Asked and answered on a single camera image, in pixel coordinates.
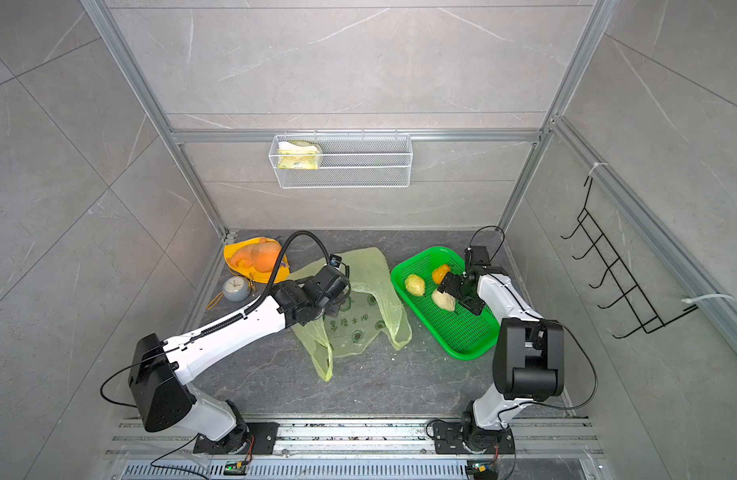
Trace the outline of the orange-yellow pear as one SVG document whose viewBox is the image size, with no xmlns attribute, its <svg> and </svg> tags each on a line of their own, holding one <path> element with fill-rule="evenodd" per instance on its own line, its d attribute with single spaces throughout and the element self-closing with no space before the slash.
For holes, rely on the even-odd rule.
<svg viewBox="0 0 737 480">
<path fill-rule="evenodd" d="M 436 285 L 439 285 L 450 271 L 451 268 L 449 265 L 440 265 L 438 268 L 432 271 L 431 278 Z"/>
</svg>

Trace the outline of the yellow-green pear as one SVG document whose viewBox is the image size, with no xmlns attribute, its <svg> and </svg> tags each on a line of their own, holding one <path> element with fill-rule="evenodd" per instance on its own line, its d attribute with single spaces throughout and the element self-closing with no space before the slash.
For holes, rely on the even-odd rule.
<svg viewBox="0 0 737 480">
<path fill-rule="evenodd" d="M 422 297 L 426 292 L 424 279 L 416 274 L 410 274 L 405 278 L 404 288 L 409 295 L 414 297 Z"/>
</svg>

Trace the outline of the yellow-green plastic bag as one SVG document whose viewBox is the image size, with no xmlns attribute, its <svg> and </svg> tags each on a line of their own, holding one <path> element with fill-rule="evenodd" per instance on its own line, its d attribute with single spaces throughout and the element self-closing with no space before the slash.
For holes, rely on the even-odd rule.
<svg viewBox="0 0 737 480">
<path fill-rule="evenodd" d="M 412 340 L 408 315 L 394 290 L 383 253 L 368 247 L 342 252 L 340 257 L 350 266 L 352 291 L 338 314 L 292 326 L 325 382 L 332 380 L 336 359 L 364 353 L 381 334 L 394 350 Z"/>
</svg>

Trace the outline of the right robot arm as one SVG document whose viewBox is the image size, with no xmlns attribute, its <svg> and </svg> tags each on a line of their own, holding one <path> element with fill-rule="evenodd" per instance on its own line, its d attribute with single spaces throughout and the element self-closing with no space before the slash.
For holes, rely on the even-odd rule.
<svg viewBox="0 0 737 480">
<path fill-rule="evenodd" d="M 469 313 L 488 308 L 498 320 L 492 384 L 468 405 L 460 427 L 465 448 L 486 450 L 502 442 L 523 408 L 562 394 L 564 329 L 529 307 L 511 280 L 492 268 L 483 275 L 448 273 L 437 291 Z"/>
</svg>

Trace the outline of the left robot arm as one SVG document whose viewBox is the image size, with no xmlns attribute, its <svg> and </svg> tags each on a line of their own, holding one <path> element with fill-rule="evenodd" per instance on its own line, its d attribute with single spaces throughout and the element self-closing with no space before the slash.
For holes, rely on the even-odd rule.
<svg viewBox="0 0 737 480">
<path fill-rule="evenodd" d="M 138 341 L 128 386 L 144 430 L 172 427 L 196 438 L 238 449 L 250 438 L 240 410 L 202 392 L 192 382 L 236 351 L 294 325 L 338 313 L 350 296 L 350 268 L 326 264 L 314 276 L 266 288 L 254 303 L 198 330 Z"/>
</svg>

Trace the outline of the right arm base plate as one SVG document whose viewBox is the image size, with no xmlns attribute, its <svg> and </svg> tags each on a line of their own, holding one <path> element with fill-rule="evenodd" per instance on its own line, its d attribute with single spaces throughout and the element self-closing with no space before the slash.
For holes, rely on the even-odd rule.
<svg viewBox="0 0 737 480">
<path fill-rule="evenodd" d="M 483 430 L 460 422 L 432 419 L 424 427 L 438 455 L 509 455 L 514 454 L 512 431 Z"/>
</svg>

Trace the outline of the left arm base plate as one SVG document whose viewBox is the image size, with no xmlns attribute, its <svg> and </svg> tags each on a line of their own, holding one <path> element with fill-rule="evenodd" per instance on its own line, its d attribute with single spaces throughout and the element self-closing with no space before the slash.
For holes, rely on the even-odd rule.
<svg viewBox="0 0 737 480">
<path fill-rule="evenodd" d="M 194 444 L 194 454 L 232 455 L 248 452 L 252 455 L 270 455 L 278 438 L 278 422 L 252 422 L 236 427 L 222 440 L 212 441 L 200 434 Z"/>
</svg>

